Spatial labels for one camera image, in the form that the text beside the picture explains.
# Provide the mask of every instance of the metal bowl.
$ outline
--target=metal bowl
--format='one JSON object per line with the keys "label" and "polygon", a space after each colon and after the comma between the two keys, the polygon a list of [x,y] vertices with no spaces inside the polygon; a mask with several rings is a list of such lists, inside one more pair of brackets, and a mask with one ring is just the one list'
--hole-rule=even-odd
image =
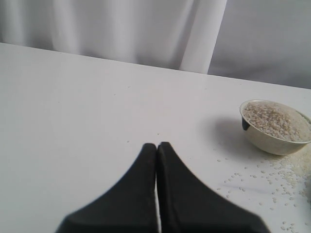
{"label": "metal bowl", "polygon": [[[242,127],[244,129],[244,133],[248,141],[250,141],[252,144],[254,144],[259,149],[276,155],[288,155],[297,152],[298,150],[302,149],[305,145],[311,142],[292,142],[292,141],[286,141],[271,135],[268,135],[261,130],[257,129],[252,123],[250,123],[248,120],[245,119],[243,115],[244,107],[250,103],[250,102],[270,102],[270,103],[276,103],[268,100],[249,100],[244,102],[240,106],[240,114],[242,116]],[[304,114],[300,113],[299,111],[296,111],[299,114],[301,114],[302,117],[304,117],[310,124],[311,120],[305,116]]]}

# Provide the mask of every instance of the white curtain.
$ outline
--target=white curtain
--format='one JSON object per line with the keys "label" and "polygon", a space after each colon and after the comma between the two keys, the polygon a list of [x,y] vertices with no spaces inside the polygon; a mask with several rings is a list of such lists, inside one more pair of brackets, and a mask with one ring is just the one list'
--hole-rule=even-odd
{"label": "white curtain", "polygon": [[0,0],[1,41],[207,73],[226,0]]}

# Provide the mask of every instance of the white table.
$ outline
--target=white table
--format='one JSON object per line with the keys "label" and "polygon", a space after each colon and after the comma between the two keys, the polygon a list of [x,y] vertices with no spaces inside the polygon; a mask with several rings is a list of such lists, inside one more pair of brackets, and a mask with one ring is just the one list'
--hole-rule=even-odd
{"label": "white table", "polygon": [[[0,232],[54,232],[109,189],[143,143],[161,141],[273,233],[286,232],[283,221],[309,232],[306,200],[297,194],[285,206],[288,197],[276,194],[273,203],[284,181],[260,177],[274,170],[243,137],[239,106],[249,99],[311,116],[307,89],[0,44]],[[242,177],[224,183],[234,173]]]}

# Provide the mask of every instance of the rice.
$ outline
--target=rice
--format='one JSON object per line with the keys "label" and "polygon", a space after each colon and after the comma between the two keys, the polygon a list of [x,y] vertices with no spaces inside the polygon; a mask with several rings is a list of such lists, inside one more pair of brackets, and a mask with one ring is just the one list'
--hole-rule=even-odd
{"label": "rice", "polygon": [[255,101],[243,109],[245,120],[260,131],[291,142],[311,140],[311,124],[295,109],[274,102]]}

